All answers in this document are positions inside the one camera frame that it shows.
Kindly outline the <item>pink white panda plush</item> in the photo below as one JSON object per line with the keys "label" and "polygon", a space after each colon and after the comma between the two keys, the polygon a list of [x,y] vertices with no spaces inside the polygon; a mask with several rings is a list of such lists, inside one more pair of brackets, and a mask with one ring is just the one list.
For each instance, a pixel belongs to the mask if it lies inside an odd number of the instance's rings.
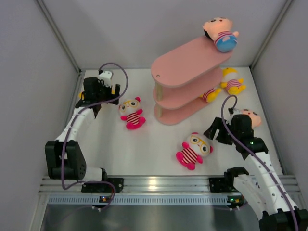
{"label": "pink white panda plush", "polygon": [[202,164],[204,158],[213,152],[209,139],[198,132],[192,132],[181,145],[182,150],[176,153],[176,159],[188,170],[195,170],[196,164]]}
{"label": "pink white panda plush", "polygon": [[146,118],[142,116],[141,98],[135,97],[124,100],[119,105],[120,119],[126,122],[128,130],[135,130],[144,125]]}

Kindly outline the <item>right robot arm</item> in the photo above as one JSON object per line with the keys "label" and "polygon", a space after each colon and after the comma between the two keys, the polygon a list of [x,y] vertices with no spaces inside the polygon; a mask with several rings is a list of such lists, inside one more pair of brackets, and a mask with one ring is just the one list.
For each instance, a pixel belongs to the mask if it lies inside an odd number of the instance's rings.
{"label": "right robot arm", "polygon": [[308,211],[300,209],[287,193],[272,166],[269,151],[254,128],[261,118],[254,112],[240,112],[224,120],[216,117],[204,135],[219,143],[235,145],[244,166],[224,173],[225,187],[239,191],[253,209],[262,231],[305,231]]}

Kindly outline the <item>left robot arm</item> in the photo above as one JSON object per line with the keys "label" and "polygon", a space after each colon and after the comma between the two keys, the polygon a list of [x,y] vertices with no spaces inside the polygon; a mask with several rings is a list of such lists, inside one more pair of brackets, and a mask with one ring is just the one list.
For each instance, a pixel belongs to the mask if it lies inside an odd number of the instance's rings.
{"label": "left robot arm", "polygon": [[62,174],[65,180],[84,179],[87,164],[79,142],[97,117],[101,102],[119,103],[119,84],[108,87],[102,79],[89,77],[84,79],[83,87],[65,129],[54,141],[45,144],[48,176],[51,179],[60,180]]}

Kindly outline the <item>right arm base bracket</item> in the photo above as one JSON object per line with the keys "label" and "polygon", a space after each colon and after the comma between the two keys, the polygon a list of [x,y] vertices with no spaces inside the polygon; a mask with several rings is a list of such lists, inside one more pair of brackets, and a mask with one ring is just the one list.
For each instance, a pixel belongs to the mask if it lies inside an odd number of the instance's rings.
{"label": "right arm base bracket", "polygon": [[209,187],[212,193],[237,193],[238,191],[230,186],[223,177],[209,178]]}

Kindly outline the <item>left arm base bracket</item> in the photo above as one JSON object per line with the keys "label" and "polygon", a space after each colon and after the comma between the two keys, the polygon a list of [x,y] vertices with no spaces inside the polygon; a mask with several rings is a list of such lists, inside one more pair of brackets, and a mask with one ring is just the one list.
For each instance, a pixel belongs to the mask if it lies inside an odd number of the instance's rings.
{"label": "left arm base bracket", "polygon": [[115,190],[109,184],[105,183],[85,183],[82,185],[82,193],[120,193],[124,188],[123,178],[108,178],[107,182],[115,187]]}

